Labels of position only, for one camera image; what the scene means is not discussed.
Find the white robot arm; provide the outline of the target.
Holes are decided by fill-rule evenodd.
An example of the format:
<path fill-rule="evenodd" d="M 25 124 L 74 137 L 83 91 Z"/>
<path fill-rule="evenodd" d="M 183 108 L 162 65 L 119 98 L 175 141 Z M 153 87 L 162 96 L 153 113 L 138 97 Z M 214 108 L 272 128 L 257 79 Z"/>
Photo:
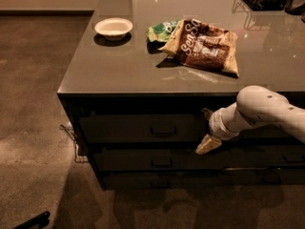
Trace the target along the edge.
<path fill-rule="evenodd" d="M 305 142 L 305 110 L 292 105 L 282 94 L 261 86 L 243 88 L 236 102 L 213 112 L 204 109 L 209 132 L 196 148 L 199 155 L 220 147 L 223 141 L 242 131 L 274 125 L 302 143 Z"/>

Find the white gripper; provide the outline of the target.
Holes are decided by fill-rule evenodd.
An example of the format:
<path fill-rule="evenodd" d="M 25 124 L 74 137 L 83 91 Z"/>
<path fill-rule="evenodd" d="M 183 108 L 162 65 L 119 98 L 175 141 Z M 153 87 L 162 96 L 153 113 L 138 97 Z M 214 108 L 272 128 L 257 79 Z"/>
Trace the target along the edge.
<path fill-rule="evenodd" d="M 221 140 L 230 140 L 238 133 L 230 131 L 224 124 L 222 119 L 223 108 L 213 111 L 208 108 L 203 108 L 201 112 L 204 114 L 205 119 L 209 121 L 209 128 L 212 135 L 206 134 L 201 142 L 198 144 L 195 152 L 199 155 L 207 154 L 208 152 L 221 146 Z"/>

